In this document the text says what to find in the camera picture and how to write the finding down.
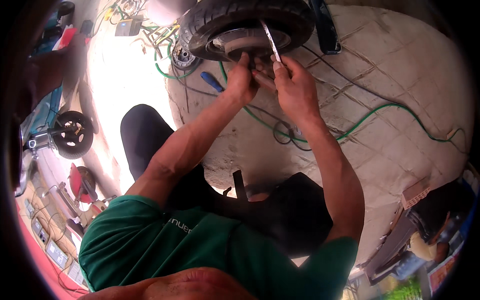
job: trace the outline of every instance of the concrete floor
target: concrete floor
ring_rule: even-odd
[[[77,1],[75,26],[80,27],[84,19],[94,19],[106,3]],[[329,8],[343,51],[324,59],[357,84],[408,105],[437,138],[462,127],[466,137],[459,133],[453,141],[461,150],[469,149],[473,98],[454,43],[426,23],[401,13],[359,6]],[[109,23],[101,24],[88,46],[85,77],[64,91],[66,101],[72,107],[80,106],[96,124],[98,134],[83,160],[107,197],[125,193],[133,183],[120,137],[121,119],[131,107],[151,105],[176,129],[213,100],[186,91],[159,74],[153,49],[146,47],[146,54],[142,52],[147,44],[141,35],[115,37],[114,31]],[[321,53],[317,36],[313,35],[307,46]],[[335,135],[386,103],[350,84],[304,49],[288,55],[314,75],[322,117]],[[228,70],[231,65],[226,63],[225,67]],[[161,64],[161,69],[168,71],[168,62]],[[200,78],[202,71],[210,72],[224,85],[214,61],[204,61],[186,78],[187,85],[213,93]],[[289,121],[278,101],[264,90],[253,104]],[[275,123],[254,113],[269,124]],[[366,201],[357,263],[366,261],[381,243],[379,238],[388,231],[406,187],[426,176],[430,176],[433,188],[439,187],[456,178],[467,159],[452,144],[430,140],[414,118],[399,108],[379,110],[339,142],[360,177]],[[322,185],[312,153],[277,144],[272,132],[244,111],[215,140],[204,167],[207,181],[219,190],[233,186],[231,173],[237,169],[242,170],[246,184],[282,180],[301,171]]]

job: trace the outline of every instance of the man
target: man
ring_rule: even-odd
[[[363,228],[363,192],[320,117],[313,77],[297,61],[282,60],[289,70],[274,62],[278,101],[309,141],[333,221],[322,245],[296,267],[270,238],[236,219],[207,212],[219,210],[217,202],[205,199],[207,194],[194,192],[194,199],[181,198],[189,190],[202,188],[191,180],[197,165],[222,129],[256,94],[248,70],[249,57],[243,53],[228,74],[225,92],[176,132],[155,132],[156,117],[145,106],[132,108],[125,116],[122,139],[136,181],[125,196],[112,201],[95,218],[85,234],[79,262],[90,288],[98,291],[85,299],[339,297]],[[150,118],[151,126],[138,125]],[[139,128],[154,141],[162,140],[162,134],[169,135],[140,175],[136,164],[142,165],[151,150],[135,143],[145,140]],[[184,202],[179,206],[171,203],[173,194],[174,199]],[[192,208],[195,204],[191,201],[198,201],[202,208]]]

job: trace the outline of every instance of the man's arm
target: man's arm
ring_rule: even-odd
[[[214,140],[238,111],[249,103],[257,89],[250,85],[249,57],[242,54],[229,74],[225,92],[197,116],[175,131],[155,153],[142,176],[128,189],[127,195],[140,195],[164,207],[179,179],[190,172],[205,156]]]
[[[315,82],[296,60],[283,57],[274,62],[278,101],[283,111],[302,130],[312,148],[322,176],[325,204],[333,220],[326,241],[348,236],[360,241],[365,201],[360,181],[320,117]]]

